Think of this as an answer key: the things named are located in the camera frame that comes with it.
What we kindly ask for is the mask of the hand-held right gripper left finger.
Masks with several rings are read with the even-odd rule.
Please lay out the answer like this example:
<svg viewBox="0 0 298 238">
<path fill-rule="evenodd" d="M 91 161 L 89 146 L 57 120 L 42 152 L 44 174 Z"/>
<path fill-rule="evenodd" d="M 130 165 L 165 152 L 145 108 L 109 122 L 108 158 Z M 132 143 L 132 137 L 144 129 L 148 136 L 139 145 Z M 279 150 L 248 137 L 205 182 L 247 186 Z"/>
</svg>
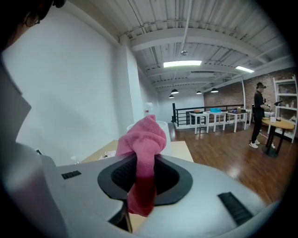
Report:
<svg viewBox="0 0 298 238">
<path fill-rule="evenodd" d="M 137 238 L 110 223 L 124 212 L 124 203 L 109 198 L 97 177 L 118 158 L 56 166 L 48 156 L 41 162 L 47 185 L 65 222 L 68 238 Z"/>
</svg>

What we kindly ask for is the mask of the white table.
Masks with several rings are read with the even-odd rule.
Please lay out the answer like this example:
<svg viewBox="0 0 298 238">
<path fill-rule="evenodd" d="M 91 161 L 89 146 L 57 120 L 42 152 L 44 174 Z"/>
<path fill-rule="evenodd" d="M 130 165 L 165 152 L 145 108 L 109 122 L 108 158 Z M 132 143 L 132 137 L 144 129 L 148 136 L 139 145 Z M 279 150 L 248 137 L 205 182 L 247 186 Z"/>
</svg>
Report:
<svg viewBox="0 0 298 238">
<path fill-rule="evenodd" d="M 237 132 L 237 124 L 240 121 L 240 118 L 243 118 L 244 122 L 244 130 L 246 130 L 247 127 L 247 118 L 248 118 L 248 113 L 247 112 L 227 112 L 226 115 L 228 116 L 228 121 L 230 122 L 230 117 L 234 117 L 234 133 Z"/>
<path fill-rule="evenodd" d="M 207 112 L 202 112 L 202 113 L 190 112 L 189 116 L 190 116 L 190 127 L 192 127 L 192 126 L 194 127 L 195 134 L 197 134 L 198 127 L 202 126 L 201 118 L 205 118 L 204 127 L 205 127 L 205 130 L 206 130 L 206 133 L 209 133 L 209 120 L 210 120 L 210 117 L 209 117 L 209 114 Z"/>
<path fill-rule="evenodd" d="M 214 120 L 213 120 L 213 132 L 216 131 L 216 127 L 219 125 L 223 126 L 223 131 L 225 130 L 226 126 L 226 120 L 227 120 L 227 112 L 225 111 L 220 111 L 220 112 L 212 112 L 212 111 L 207 111 L 209 115 L 213 115 Z"/>
</svg>

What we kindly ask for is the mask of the round wooden table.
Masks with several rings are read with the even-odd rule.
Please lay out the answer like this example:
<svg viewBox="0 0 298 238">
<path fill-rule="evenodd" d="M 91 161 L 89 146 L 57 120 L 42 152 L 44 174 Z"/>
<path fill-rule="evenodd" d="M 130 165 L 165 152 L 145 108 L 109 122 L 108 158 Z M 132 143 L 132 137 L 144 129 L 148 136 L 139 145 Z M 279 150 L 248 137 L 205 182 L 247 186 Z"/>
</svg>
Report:
<svg viewBox="0 0 298 238">
<path fill-rule="evenodd" d="M 291 123 L 291 122 L 288 122 L 286 120 L 271 122 L 269 118 L 263 118 L 262 122 L 267 124 L 270 128 L 269 129 L 269 136 L 268 136 L 266 145 L 262 148 L 262 151 L 267 156 L 272 157 L 272 158 L 276 158 L 279 154 L 279 151 L 280 151 L 283 139 L 284 139 L 285 131 L 294 129 L 294 124 Z M 277 149 L 275 149 L 275 148 L 272 147 L 272 143 L 273 143 L 275 131 L 276 131 L 277 128 L 281 129 L 282 133 L 281 133 L 281 137 L 280 137 L 280 141 L 279 141 L 279 144 L 277 146 Z"/>
</svg>

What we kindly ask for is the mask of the white table lamp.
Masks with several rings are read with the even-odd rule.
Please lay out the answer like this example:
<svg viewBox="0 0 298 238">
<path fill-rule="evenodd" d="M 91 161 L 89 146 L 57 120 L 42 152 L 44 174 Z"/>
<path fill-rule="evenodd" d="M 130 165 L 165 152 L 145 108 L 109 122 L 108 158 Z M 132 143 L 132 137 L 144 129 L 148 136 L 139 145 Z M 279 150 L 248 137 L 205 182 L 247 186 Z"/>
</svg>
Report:
<svg viewBox="0 0 298 238">
<path fill-rule="evenodd" d="M 154 115 L 136 122 L 123 136 L 125 145 L 134 151 L 139 159 L 150 160 L 167 147 L 167 135 Z"/>
</svg>

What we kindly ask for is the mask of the white shelf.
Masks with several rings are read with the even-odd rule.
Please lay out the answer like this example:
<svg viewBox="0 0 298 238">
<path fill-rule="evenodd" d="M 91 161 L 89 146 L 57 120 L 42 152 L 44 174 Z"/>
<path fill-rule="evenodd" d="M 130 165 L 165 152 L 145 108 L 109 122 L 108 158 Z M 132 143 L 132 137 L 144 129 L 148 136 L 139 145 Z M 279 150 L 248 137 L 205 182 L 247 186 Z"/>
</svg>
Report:
<svg viewBox="0 0 298 238">
<path fill-rule="evenodd" d="M 275 107 L 275 116 L 294 126 L 293 129 L 287 129 L 284 133 L 284 136 L 293 143 L 298 129 L 298 83 L 295 75 L 292 75 L 290 79 L 273 79 L 273 83 L 275 101 L 281 101 Z"/>
</svg>

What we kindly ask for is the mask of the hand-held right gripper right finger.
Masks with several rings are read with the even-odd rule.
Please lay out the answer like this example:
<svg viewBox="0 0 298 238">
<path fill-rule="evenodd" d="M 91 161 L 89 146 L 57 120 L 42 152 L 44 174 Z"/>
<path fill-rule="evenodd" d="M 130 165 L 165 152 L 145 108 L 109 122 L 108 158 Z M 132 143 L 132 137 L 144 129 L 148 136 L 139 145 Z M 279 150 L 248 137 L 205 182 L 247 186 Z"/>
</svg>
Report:
<svg viewBox="0 0 298 238">
<path fill-rule="evenodd" d="M 266 205 L 255 192 L 219 169 L 170 156 L 164 158 L 192 175 L 192 187 L 177 203 L 155 207 L 135 235 L 141 238 L 249 238 L 258 229 L 256 215 Z M 218 197 L 227 192 L 251 212 L 251 220 L 236 224 Z"/>
</svg>

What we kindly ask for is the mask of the pink cloth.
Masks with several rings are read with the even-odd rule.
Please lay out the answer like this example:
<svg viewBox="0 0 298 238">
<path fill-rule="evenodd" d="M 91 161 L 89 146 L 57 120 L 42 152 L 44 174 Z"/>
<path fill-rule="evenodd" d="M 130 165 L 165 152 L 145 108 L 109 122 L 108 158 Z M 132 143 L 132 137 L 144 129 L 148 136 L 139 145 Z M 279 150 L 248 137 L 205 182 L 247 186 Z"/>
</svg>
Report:
<svg viewBox="0 0 298 238">
<path fill-rule="evenodd" d="M 147 115 L 119 138 L 116 156 L 134 152 L 137 157 L 135 182 L 127 195 L 129 213 L 147 217 L 154 208 L 156 197 L 155 156 L 167 143 L 155 115 Z"/>
</svg>

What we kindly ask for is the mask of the black railing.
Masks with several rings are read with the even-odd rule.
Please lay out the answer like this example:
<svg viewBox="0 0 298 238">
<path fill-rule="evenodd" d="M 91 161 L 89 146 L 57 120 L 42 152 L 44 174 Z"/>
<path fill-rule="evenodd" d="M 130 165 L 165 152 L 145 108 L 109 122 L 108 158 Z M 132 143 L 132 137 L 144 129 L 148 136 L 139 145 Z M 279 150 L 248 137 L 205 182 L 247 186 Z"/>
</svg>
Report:
<svg viewBox="0 0 298 238">
<path fill-rule="evenodd" d="M 182 129 L 183 126 L 194 125 L 195 119 L 193 116 L 190 118 L 190 113 L 195 110 L 200 110 L 199 114 L 203 112 L 210 111 L 211 108 L 219 108 L 222 112 L 235 109 L 237 107 L 244 108 L 244 104 L 239 105 L 222 105 L 222 106 L 204 106 L 204 107 L 190 107 L 190 108 L 181 108 L 176 109 L 175 103 L 172 104 L 173 107 L 173 116 L 172 123 L 176 123 L 179 129 Z"/>
</svg>

